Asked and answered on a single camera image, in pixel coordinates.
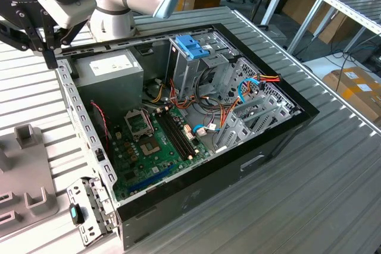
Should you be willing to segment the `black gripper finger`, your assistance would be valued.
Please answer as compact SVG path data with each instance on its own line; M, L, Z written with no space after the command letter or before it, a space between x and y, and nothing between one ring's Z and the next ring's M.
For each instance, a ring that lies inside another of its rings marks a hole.
M62 45L69 45L73 41L73 39L79 34L79 32L88 22L88 20L85 20L73 26L72 28L59 28L55 32L55 21L53 20L53 18L45 10L41 10L41 16L42 28L45 34L45 47L42 52L42 55L44 57L47 67L49 69L56 69L58 68L58 64L54 51L60 48Z
M45 34L42 28L40 10L27 10L21 4L11 4L7 10L1 10L1 41L12 47L26 51L28 49L43 57Z

